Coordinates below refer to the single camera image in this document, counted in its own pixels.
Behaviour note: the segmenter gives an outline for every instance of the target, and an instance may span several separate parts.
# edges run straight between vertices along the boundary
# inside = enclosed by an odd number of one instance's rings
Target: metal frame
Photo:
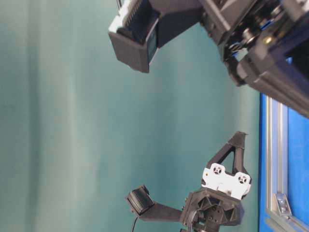
[[[288,109],[270,97],[266,99],[266,220],[276,232],[309,232],[309,227],[292,215],[288,204]],[[284,211],[278,205],[284,196]]]

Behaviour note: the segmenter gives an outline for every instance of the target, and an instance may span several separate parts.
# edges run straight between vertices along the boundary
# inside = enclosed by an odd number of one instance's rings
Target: cable
[[[139,219],[138,217],[136,217],[133,221],[133,225],[132,225],[132,229],[131,229],[131,232],[134,232],[134,228],[135,228],[135,224],[136,224],[136,221],[137,219]]]
[[[189,214],[189,217],[188,217],[188,232],[191,232],[192,231],[192,222],[193,222],[193,219],[195,217],[195,215],[197,214],[197,210],[195,211],[192,211],[190,214]]]
[[[121,6],[122,6],[121,0],[116,0],[116,2],[117,2],[117,5],[118,5],[118,9],[120,10],[120,8],[121,8]]]

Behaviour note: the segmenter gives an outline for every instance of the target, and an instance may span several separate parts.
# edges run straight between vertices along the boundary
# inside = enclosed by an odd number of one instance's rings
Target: robotic arm
[[[309,0],[125,0],[109,27],[121,62],[148,73],[159,48],[199,22],[237,86],[309,117]]]
[[[181,232],[218,232],[221,225],[239,225],[244,214],[241,200],[251,187],[251,177],[243,167],[244,143],[245,133],[236,132],[208,162],[201,188],[189,194],[182,211],[154,202],[145,186],[131,191],[126,200],[136,219],[180,222],[187,227]],[[234,163],[229,173],[220,163],[231,153]]]

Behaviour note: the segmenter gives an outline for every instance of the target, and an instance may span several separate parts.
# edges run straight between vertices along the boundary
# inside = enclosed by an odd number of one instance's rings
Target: blue surface
[[[289,203],[292,213],[309,225],[309,119],[289,109]]]
[[[261,95],[260,111],[259,231],[273,231],[266,224],[266,97]],[[309,225],[309,119],[289,109],[288,198],[295,217]]]
[[[261,94],[260,109],[260,174],[259,174],[259,231],[273,231],[267,224],[266,213],[266,96]]]

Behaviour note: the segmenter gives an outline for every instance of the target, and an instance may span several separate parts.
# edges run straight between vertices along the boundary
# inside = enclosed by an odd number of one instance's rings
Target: teal backdrop
[[[199,25],[150,74],[131,70],[107,34],[116,13],[114,0],[1,3],[0,231],[129,231],[130,190],[145,184],[181,208],[238,130],[253,185],[242,225],[220,231],[257,231],[258,92],[234,86]],[[138,221],[136,232],[180,227]]]

